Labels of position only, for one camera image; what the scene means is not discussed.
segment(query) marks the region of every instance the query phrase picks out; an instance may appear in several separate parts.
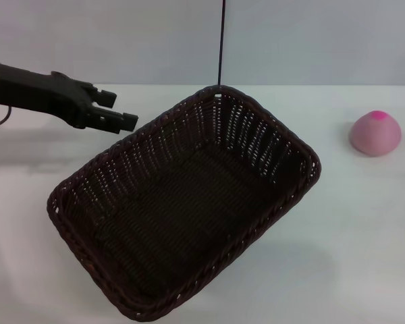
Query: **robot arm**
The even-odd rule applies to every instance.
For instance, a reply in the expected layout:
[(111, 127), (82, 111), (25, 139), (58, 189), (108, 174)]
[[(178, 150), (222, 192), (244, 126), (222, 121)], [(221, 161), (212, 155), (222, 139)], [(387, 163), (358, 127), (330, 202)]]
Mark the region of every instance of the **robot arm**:
[(75, 128), (133, 131), (138, 116), (93, 106), (112, 108), (116, 98), (115, 93), (99, 92), (91, 83), (59, 72), (43, 75), (0, 64), (0, 105), (48, 113)]

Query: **pink dome toy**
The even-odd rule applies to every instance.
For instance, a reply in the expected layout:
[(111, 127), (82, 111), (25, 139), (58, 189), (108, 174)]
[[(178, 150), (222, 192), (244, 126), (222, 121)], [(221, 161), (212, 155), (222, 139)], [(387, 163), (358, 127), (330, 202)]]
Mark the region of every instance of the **pink dome toy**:
[(398, 122), (384, 111), (364, 115), (352, 126), (350, 133), (352, 146), (372, 157), (392, 152), (401, 137)]

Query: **magenta spot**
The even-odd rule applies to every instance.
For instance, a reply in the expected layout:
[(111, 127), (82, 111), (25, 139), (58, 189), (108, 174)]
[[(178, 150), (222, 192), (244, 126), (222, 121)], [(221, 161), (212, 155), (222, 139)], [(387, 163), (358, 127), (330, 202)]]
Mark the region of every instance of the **magenta spot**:
[(382, 120), (384, 118), (386, 118), (389, 114), (385, 113), (384, 111), (380, 111), (380, 110), (375, 110), (371, 112), (371, 117), (373, 119), (377, 119), (377, 120)]

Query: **basket rim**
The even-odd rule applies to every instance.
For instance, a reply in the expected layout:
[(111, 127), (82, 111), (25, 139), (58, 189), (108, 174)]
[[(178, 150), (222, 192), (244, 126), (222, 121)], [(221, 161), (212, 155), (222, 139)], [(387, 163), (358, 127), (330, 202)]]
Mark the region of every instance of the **basket rim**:
[[(90, 176), (94, 169), (99, 168), (99, 166), (103, 165), (106, 161), (116, 158), (121, 151), (126, 150), (146, 136), (150, 136), (159, 128), (171, 123), (176, 117), (191, 109), (194, 103), (216, 94), (239, 97), (253, 113), (257, 114), (269, 126), (276, 128), (284, 138), (287, 138), (301, 153), (305, 154), (304, 157), (308, 160), (306, 164), (307, 173), (289, 192), (284, 194), (283, 198), (279, 200), (276, 205), (271, 206), (262, 216), (257, 217), (246, 231), (237, 236), (235, 240), (228, 245), (224, 246), (221, 252), (217, 254), (210, 263), (200, 269), (200, 271), (195, 273), (191, 278), (184, 281), (180, 287), (172, 292), (167, 292), (164, 296), (160, 296), (150, 303), (141, 303), (138, 301), (139, 296), (127, 295), (115, 284), (114, 280), (109, 277), (108, 271), (100, 266), (100, 262), (96, 260), (93, 253), (90, 252), (90, 249), (87, 248), (83, 240), (79, 238), (78, 233), (74, 231), (71, 223), (67, 221), (63, 212), (64, 206), (61, 205), (62, 202), (58, 198), (68, 194), (71, 187), (79, 186), (85, 178)], [(291, 132), (278, 119), (275, 119), (269, 111), (261, 107), (255, 99), (229, 86), (208, 86), (180, 101), (173, 108), (162, 113), (159, 117), (141, 127), (135, 133), (123, 138), (111, 148), (98, 154), (81, 169), (62, 181), (51, 193), (47, 203), (47, 210), (51, 221), (53, 221), (59, 230), (61, 237), (67, 242), (69, 248), (82, 263), (83, 267), (90, 273), (95, 283), (102, 289), (108, 299), (116, 305), (119, 311), (136, 321), (154, 321), (166, 315), (201, 291), (255, 240), (261, 237), (264, 232), (290, 208), (298, 203), (304, 194), (318, 181), (320, 174), (321, 164), (313, 149), (299, 139), (295, 133)], [(55, 203), (59, 204), (58, 213), (56, 213), (55, 208), (53, 208)]]

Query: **basket bottom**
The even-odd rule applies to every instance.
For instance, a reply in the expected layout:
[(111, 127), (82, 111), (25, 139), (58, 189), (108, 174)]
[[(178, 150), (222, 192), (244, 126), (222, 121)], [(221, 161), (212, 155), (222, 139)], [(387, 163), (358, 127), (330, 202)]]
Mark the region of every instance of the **basket bottom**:
[(273, 202), (233, 154), (200, 148), (145, 186), (97, 226), (94, 244), (123, 285), (148, 299), (183, 284)]

